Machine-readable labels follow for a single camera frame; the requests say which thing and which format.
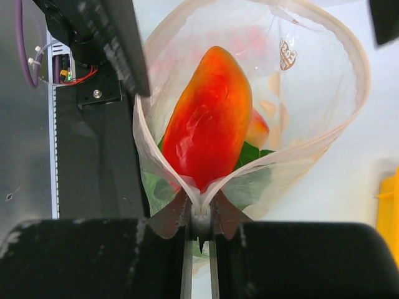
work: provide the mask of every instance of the screw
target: screw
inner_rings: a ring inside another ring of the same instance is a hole
[[[98,89],[94,90],[93,97],[100,98],[102,96],[102,92]]]

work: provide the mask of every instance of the orange-red pepper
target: orange-red pepper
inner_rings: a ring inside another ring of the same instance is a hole
[[[261,150],[266,143],[267,137],[269,137],[269,133],[269,126],[262,115],[254,108],[245,141]]]
[[[212,181],[233,171],[251,115],[252,91],[243,70],[228,51],[212,47],[175,107],[163,155],[204,192]]]

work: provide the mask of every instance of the printed logo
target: printed logo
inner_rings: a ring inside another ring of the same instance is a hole
[[[297,51],[291,51],[287,42],[283,39],[280,40],[280,68],[288,70],[291,68],[297,58]]]

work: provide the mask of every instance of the red wire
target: red wire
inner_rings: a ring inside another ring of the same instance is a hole
[[[62,82],[62,84],[66,84],[66,85],[75,85],[75,84],[79,84],[82,83],[84,80],[87,80],[88,78],[90,78],[91,76],[93,76],[95,73],[97,73],[97,70],[94,70],[94,68],[92,67],[90,70],[90,73],[86,76],[84,76],[83,78],[79,78],[76,81],[73,82]]]

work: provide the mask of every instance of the black bracket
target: black bracket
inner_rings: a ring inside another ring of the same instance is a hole
[[[76,100],[80,109],[86,105],[107,104],[121,99],[122,86],[110,62],[99,67],[95,80],[76,85]]]

